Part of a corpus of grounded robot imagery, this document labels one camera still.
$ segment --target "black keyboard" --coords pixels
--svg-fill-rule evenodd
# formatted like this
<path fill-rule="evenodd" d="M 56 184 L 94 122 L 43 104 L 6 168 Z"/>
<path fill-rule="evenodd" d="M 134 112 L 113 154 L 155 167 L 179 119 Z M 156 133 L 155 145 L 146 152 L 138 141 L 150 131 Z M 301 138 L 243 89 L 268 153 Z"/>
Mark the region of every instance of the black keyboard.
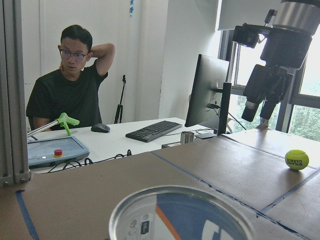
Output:
<path fill-rule="evenodd" d="M 182 124 L 173 121 L 160 121 L 137 131 L 129 132 L 125 136 L 147 143 L 181 127 Z"/>

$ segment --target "man's arm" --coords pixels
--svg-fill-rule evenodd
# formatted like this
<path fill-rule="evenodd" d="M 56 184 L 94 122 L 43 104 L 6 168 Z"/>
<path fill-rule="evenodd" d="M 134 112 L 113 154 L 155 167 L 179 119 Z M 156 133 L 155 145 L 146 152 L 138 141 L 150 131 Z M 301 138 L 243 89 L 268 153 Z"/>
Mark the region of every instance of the man's arm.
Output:
<path fill-rule="evenodd" d="M 44 125 L 47 125 L 50 123 L 50 119 L 48 118 L 41 118 L 41 117 L 33 117 L 33 124 L 34 124 L 34 127 L 35 129 L 38 129 Z M 50 128 L 44 130 L 44 132 L 47 132 L 47 131 L 51 131 Z"/>
<path fill-rule="evenodd" d="M 115 49 L 115 45 L 112 43 L 96 45 L 91 48 L 91 52 L 93 53 L 92 57 L 98 58 L 95 66 L 100 76 L 106 75 L 111 67 L 112 62 L 114 61 Z"/>

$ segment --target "computer mouse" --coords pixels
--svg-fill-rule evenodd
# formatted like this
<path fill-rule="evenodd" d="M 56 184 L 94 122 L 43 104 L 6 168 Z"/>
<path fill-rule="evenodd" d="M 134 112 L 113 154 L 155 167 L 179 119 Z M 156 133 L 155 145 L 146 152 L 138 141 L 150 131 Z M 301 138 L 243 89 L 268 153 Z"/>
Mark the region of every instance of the computer mouse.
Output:
<path fill-rule="evenodd" d="M 108 133 L 110 132 L 110 127 L 103 123 L 96 123 L 91 127 L 92 132 L 98 132 L 98 133 Z"/>

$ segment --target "tripod stand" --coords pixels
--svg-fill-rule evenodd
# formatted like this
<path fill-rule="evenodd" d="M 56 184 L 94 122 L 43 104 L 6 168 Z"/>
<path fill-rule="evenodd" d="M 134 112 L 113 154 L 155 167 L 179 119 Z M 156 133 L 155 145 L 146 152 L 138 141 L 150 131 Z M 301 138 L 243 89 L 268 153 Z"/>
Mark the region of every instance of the tripod stand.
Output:
<path fill-rule="evenodd" d="M 123 112 L 124 106 L 121 103 L 122 103 L 122 98 L 124 96 L 124 90 L 125 90 L 125 85 L 126 85 L 126 75 L 123 75 L 122 81 L 123 81 L 123 87 L 122 87 L 120 104 L 118 104 L 118 107 L 116 108 L 116 113 L 115 113 L 115 118 L 114 118 L 115 124 L 118 123 L 119 115 L 120 115 L 120 122 L 119 123 L 121 123 L 121 120 L 122 120 L 122 112 Z"/>

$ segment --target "tennis ball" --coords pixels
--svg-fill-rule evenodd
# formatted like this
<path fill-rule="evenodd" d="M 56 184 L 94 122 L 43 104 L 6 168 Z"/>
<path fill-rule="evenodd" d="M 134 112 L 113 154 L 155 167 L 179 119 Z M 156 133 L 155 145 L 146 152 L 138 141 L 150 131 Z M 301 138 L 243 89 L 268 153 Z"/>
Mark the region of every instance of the tennis ball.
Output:
<path fill-rule="evenodd" d="M 293 170 L 302 170 L 308 166 L 309 157 L 304 151 L 293 149 L 285 154 L 285 163 Z"/>

